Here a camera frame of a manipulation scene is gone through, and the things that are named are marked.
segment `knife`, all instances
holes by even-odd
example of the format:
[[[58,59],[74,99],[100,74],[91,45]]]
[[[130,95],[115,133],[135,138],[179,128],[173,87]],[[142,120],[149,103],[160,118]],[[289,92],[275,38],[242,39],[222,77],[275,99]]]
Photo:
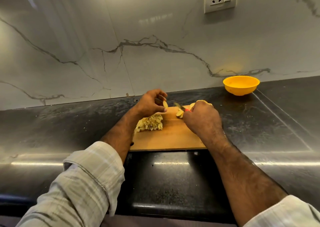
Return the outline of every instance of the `knife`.
[[[180,108],[183,112],[186,112],[186,111],[190,111],[189,109],[181,106],[180,104],[178,104],[177,102],[174,103],[175,106],[177,106],[178,108]]]

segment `granite countertop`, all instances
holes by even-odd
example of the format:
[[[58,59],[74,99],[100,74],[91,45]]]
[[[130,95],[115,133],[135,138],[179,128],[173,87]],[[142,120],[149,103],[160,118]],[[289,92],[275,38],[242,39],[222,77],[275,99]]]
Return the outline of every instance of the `granite countertop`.
[[[221,87],[172,92],[168,104],[212,103],[242,152],[289,193],[320,209],[319,82],[266,82],[242,97]],[[1,111],[0,215],[22,216],[62,172],[62,160],[99,140],[138,99]],[[235,223],[207,150],[129,152],[124,166],[116,214]]]

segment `shirt sleeve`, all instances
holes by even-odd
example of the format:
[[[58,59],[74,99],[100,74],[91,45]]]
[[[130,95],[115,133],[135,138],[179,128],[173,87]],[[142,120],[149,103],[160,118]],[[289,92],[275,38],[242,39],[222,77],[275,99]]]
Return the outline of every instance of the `shirt sleeve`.
[[[320,227],[320,213],[310,204],[289,195],[253,217],[244,227]]]
[[[104,142],[73,152],[49,192],[37,199],[17,226],[100,226],[106,212],[114,215],[125,180],[122,160]]]

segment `wooden cutting board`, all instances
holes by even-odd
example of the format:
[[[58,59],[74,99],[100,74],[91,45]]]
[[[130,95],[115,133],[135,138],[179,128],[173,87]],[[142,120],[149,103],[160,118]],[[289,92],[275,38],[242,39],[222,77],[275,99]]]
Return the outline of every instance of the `wooden cutting board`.
[[[130,151],[162,151],[205,149],[199,137],[192,133],[182,119],[176,117],[178,107],[169,107],[161,113],[163,129],[137,132]]]

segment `yellow bowl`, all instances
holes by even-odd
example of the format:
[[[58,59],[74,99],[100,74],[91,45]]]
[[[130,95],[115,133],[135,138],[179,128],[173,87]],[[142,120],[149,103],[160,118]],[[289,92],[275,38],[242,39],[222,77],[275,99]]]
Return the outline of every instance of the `yellow bowl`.
[[[253,92],[260,81],[252,76],[231,76],[223,80],[226,90],[233,95],[243,96]]]

